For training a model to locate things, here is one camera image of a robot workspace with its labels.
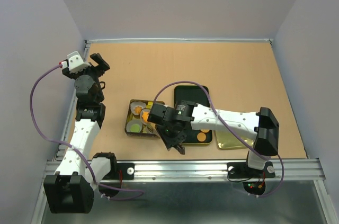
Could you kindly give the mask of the metal tongs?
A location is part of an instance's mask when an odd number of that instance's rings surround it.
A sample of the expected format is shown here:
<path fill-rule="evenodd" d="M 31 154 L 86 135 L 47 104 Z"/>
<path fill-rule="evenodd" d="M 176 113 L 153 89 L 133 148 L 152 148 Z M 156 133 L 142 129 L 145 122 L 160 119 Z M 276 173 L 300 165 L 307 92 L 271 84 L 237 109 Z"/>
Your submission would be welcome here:
<path fill-rule="evenodd" d="M 181 155 L 185 155 L 185 147 L 181 144 L 176 144 L 173 146 L 175 150 L 177 150 Z"/>

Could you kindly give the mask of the orange fish cookie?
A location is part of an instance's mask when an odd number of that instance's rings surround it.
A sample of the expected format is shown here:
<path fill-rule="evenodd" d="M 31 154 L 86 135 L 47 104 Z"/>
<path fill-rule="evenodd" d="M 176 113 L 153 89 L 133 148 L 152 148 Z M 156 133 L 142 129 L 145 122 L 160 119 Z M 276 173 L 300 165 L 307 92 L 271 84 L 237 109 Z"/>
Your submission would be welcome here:
<path fill-rule="evenodd" d="M 141 114 L 143 123 L 145 124 L 148 123 L 148 116 L 149 116 L 149 111 L 143 111 L 143 113 Z"/>

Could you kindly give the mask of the orange swirl cookie top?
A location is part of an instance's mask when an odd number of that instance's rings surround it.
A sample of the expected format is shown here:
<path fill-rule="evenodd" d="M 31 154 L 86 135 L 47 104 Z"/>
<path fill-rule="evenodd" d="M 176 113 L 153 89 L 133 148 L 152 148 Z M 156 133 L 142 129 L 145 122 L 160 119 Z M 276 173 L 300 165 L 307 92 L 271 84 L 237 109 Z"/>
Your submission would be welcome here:
<path fill-rule="evenodd" d="M 142 111 L 142 109 L 143 109 L 142 106 L 135 106 L 135 108 L 134 108 L 134 113 L 135 113 L 135 115 L 140 114 L 141 111 Z"/>

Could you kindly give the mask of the green round cookie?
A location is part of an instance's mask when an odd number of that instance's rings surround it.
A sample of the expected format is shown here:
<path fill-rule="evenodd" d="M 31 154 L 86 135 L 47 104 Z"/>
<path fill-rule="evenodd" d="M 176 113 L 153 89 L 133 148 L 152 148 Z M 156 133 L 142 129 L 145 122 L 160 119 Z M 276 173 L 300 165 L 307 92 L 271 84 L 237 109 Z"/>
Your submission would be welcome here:
<path fill-rule="evenodd" d="M 139 133 L 141 131 L 141 126 L 139 124 L 132 124 L 130 126 L 130 132 Z"/>

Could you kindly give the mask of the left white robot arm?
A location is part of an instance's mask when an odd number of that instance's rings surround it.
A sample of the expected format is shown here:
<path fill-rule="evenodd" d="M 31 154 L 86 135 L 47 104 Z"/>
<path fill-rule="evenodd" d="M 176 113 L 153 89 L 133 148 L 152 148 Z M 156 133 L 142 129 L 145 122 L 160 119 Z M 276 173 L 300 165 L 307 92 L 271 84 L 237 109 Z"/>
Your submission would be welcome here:
<path fill-rule="evenodd" d="M 64 158 L 54 174 L 46 176 L 43 182 L 52 213 L 89 213 L 100 180 L 113 178 L 118 172 L 113 153 L 101 153 L 88 161 L 105 117 L 105 82 L 99 78 L 110 69 L 100 54 L 94 53 L 90 58 L 97 63 L 95 66 L 77 51 L 61 62 L 62 73 L 75 81 L 77 103 L 74 132 Z"/>

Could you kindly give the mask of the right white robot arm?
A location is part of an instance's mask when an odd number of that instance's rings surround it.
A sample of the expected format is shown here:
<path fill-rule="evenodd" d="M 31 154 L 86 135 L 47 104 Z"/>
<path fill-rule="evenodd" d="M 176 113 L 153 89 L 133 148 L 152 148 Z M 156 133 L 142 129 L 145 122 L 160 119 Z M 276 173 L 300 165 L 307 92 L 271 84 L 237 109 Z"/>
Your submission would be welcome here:
<path fill-rule="evenodd" d="M 234 112 L 191 101 L 179 101 L 174 107 L 155 103 L 147 121 L 155 125 L 165 147 L 181 155 L 190 130 L 230 132 L 248 148 L 244 172 L 249 176 L 259 174 L 271 157 L 278 155 L 279 123 L 266 107 L 259 112 Z"/>

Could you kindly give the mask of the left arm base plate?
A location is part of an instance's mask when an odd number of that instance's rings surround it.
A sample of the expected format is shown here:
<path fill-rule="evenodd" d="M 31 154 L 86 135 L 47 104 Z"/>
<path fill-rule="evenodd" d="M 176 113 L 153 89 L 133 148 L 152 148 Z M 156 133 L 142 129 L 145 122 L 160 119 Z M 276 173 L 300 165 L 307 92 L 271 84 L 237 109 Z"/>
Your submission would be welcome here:
<path fill-rule="evenodd" d="M 117 163 L 103 178 L 103 180 L 133 180 L 135 175 L 134 163 Z"/>

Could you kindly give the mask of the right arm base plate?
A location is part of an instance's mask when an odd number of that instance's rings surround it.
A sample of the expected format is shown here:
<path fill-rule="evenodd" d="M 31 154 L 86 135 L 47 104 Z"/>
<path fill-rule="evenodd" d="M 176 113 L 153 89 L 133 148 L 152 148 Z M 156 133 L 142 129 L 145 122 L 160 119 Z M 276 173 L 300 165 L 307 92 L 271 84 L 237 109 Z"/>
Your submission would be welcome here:
<path fill-rule="evenodd" d="M 272 162 L 267 162 L 263 169 L 253 169 L 246 162 L 230 162 L 227 164 L 227 177 L 232 181 L 250 180 L 252 178 L 275 178 Z"/>

